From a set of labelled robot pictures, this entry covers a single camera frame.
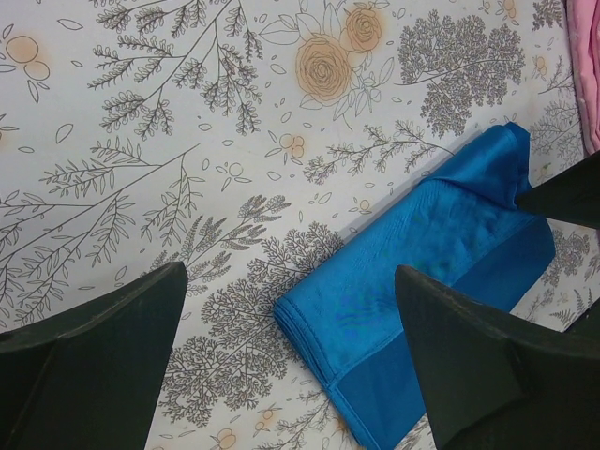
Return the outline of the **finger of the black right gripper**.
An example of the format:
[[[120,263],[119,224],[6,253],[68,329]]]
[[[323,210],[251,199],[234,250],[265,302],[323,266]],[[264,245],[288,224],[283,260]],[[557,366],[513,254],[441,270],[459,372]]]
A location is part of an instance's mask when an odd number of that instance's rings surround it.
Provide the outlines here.
[[[577,224],[599,227],[599,153],[517,197],[519,210]]]

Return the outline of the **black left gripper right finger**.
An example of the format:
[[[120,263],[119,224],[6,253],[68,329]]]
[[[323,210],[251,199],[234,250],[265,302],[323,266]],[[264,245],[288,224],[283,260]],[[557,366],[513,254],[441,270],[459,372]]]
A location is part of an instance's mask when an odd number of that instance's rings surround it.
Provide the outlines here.
[[[598,448],[598,306],[558,332],[407,265],[395,283],[437,448]]]

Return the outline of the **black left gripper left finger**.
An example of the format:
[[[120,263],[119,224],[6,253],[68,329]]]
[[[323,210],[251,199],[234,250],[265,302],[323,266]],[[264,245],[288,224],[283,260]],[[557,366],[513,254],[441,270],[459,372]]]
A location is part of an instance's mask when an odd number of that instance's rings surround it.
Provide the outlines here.
[[[187,285],[170,262],[2,333],[2,448],[144,448]]]

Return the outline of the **blue satin napkin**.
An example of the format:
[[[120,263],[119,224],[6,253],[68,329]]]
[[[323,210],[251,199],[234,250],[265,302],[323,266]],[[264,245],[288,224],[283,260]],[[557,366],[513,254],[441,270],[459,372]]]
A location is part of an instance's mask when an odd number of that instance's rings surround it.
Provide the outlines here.
[[[278,326],[362,446],[401,441],[432,385],[457,375],[441,363],[476,356],[506,378],[478,376],[485,398],[519,391],[513,353],[460,343],[443,312],[457,296],[510,311],[552,262],[547,220],[518,208],[529,163],[526,129],[489,128],[277,300]]]

